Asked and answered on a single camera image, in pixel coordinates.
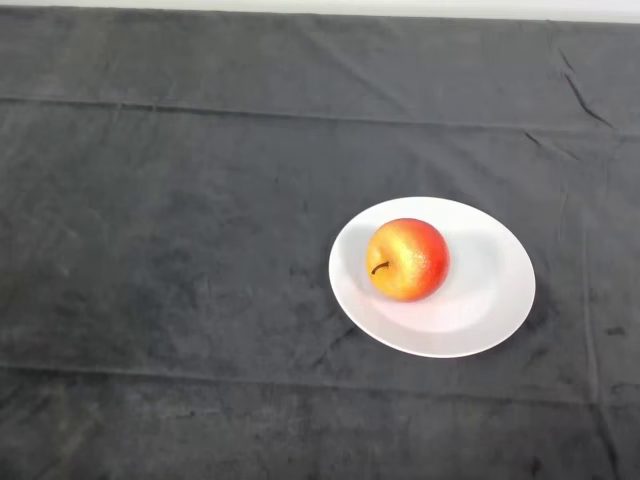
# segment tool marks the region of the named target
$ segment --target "table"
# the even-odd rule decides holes
[[[640,475],[640,28],[0,9],[0,478]],[[332,242],[402,196],[527,249],[500,346],[394,351]]]

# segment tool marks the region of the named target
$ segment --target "oval plate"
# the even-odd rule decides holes
[[[369,281],[369,239],[396,218],[436,227],[449,246],[451,267],[442,286],[416,302],[398,302]],[[389,200],[354,217],[329,255],[329,279],[338,303],[362,330],[403,352],[462,357],[509,338],[527,318],[536,282],[522,244],[490,215],[433,197]]]

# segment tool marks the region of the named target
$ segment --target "white wall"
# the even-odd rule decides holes
[[[640,0],[0,0],[0,4],[640,23]]]

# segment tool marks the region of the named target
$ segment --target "plate rim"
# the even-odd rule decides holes
[[[380,338],[380,336],[372,333],[371,331],[369,331],[369,329],[367,329],[366,326],[364,326],[361,322],[358,322],[357,320],[355,320],[355,315],[352,314],[352,312],[349,311],[349,308],[347,308],[343,302],[340,300],[340,296],[336,293],[336,289],[334,287],[333,281],[331,279],[331,263],[332,263],[332,258],[336,253],[336,244],[338,243],[338,239],[340,238],[340,236],[343,234],[343,232],[345,231],[345,229],[349,226],[349,224],[357,217],[359,217],[360,215],[364,214],[365,212],[377,208],[381,205],[387,204],[387,203],[392,203],[392,202],[397,202],[399,200],[439,200],[439,201],[445,201],[448,203],[455,203],[458,205],[462,205],[466,208],[470,208],[472,210],[475,210],[476,212],[488,216],[491,219],[493,219],[495,222],[497,222],[499,225],[501,225],[507,232],[509,232],[509,234],[516,240],[516,242],[518,243],[518,245],[520,246],[520,248],[522,249],[522,251],[525,254],[525,257],[527,259],[527,264],[531,269],[531,275],[532,275],[532,279],[533,279],[533,288],[531,291],[531,298],[530,301],[528,301],[528,306],[527,306],[527,314],[524,316],[524,318],[522,319],[522,321],[520,321],[517,324],[514,324],[514,328],[511,330],[509,330],[506,334],[501,335],[500,337],[497,337],[496,340],[493,340],[491,342],[487,342],[486,346],[484,347],[479,347],[479,348],[475,348],[475,349],[471,349],[468,351],[464,351],[462,353],[452,353],[452,354],[440,354],[440,353],[424,353],[424,352],[418,352],[418,351],[414,351],[408,348],[404,348],[398,345],[394,345],[388,341],[386,341],[383,338]],[[338,302],[338,305],[340,305],[340,308],[342,308],[342,311],[347,315],[347,317],[349,317],[349,320],[351,320],[358,328],[360,328],[362,331],[364,331],[367,335],[369,335],[371,338],[377,340],[378,342],[393,348],[394,350],[398,350],[404,353],[408,353],[410,355],[415,355],[418,357],[425,357],[425,358],[461,358],[461,357],[468,357],[471,355],[476,355],[478,353],[482,353],[485,352],[487,350],[491,350],[492,348],[500,345],[501,343],[505,342],[507,339],[509,339],[511,336],[513,336],[513,334],[515,334],[520,327],[524,324],[524,322],[527,321],[527,318],[529,318],[529,315],[531,313],[531,309],[533,308],[533,303],[535,302],[535,298],[536,298],[536,292],[537,292],[537,282],[536,282],[536,274],[535,274],[535,269],[533,268],[533,262],[531,262],[531,257],[529,256],[529,253],[527,252],[526,248],[524,248],[524,245],[522,244],[522,242],[518,239],[518,237],[506,226],[504,225],[500,220],[498,220],[497,218],[495,218],[493,215],[480,210],[477,207],[474,207],[473,205],[469,205],[463,202],[459,202],[457,200],[451,200],[448,198],[444,198],[444,197],[432,197],[432,196],[410,196],[410,197],[396,197],[396,198],[391,198],[389,200],[385,200],[379,203],[376,203],[374,205],[371,205],[367,208],[365,208],[364,210],[360,211],[359,213],[355,214],[354,216],[351,217],[351,219],[349,219],[349,221],[347,223],[345,223],[343,225],[343,227],[340,229],[340,231],[338,232],[338,235],[336,235],[333,244],[331,245],[331,251],[329,252],[329,262],[328,262],[328,268],[327,268],[327,273],[329,275],[329,284],[331,285],[331,290],[333,292],[333,296],[335,297],[336,301]]]

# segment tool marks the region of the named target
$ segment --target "apple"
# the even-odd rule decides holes
[[[382,225],[367,248],[369,279],[385,295],[402,301],[435,292],[449,272],[449,249],[442,234],[415,218]]]

